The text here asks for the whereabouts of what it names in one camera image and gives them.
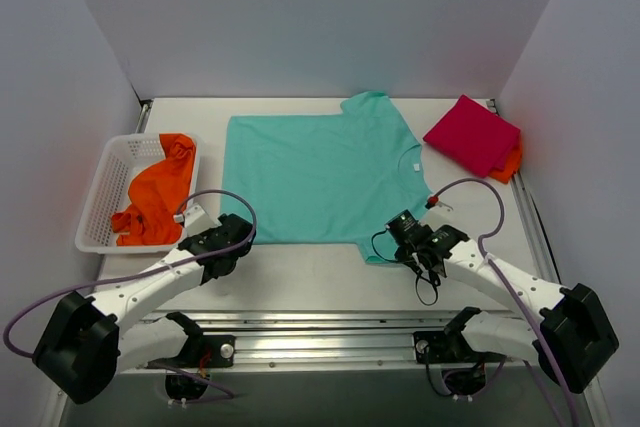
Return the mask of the teal t-shirt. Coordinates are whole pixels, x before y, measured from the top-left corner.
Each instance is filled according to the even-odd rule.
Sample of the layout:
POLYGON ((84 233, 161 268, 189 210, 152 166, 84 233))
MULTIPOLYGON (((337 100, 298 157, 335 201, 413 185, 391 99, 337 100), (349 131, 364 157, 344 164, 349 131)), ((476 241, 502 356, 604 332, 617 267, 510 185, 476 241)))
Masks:
POLYGON ((333 115, 234 116, 222 212, 257 219, 258 244, 354 244, 368 264, 392 257, 385 224, 425 212, 421 145, 391 99, 365 92, 333 115))

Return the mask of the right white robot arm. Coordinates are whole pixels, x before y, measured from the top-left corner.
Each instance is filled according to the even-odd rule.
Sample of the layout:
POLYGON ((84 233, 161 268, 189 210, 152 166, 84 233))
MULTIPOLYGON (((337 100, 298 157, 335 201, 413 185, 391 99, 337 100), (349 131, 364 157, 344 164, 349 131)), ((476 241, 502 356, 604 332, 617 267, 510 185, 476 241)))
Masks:
POLYGON ((618 350, 613 326, 590 287, 537 278, 484 251, 459 229, 421 224, 408 211, 385 228, 397 244, 397 261, 470 286, 511 312, 503 318, 464 309, 443 337, 453 358, 488 352, 537 362, 556 384, 579 394, 618 350))

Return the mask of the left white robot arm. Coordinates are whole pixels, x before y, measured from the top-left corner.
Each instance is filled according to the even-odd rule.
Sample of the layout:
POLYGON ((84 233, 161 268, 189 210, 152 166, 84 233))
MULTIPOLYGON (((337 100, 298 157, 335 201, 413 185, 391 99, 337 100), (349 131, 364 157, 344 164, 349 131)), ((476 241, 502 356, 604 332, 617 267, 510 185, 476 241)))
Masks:
POLYGON ((231 342, 208 340, 186 314, 143 319, 177 295, 230 274, 255 233, 241 217, 221 215, 132 279, 89 296, 72 290, 58 301, 33 363, 76 404, 93 400, 117 374, 136 367, 176 371, 215 359, 228 363, 231 342))

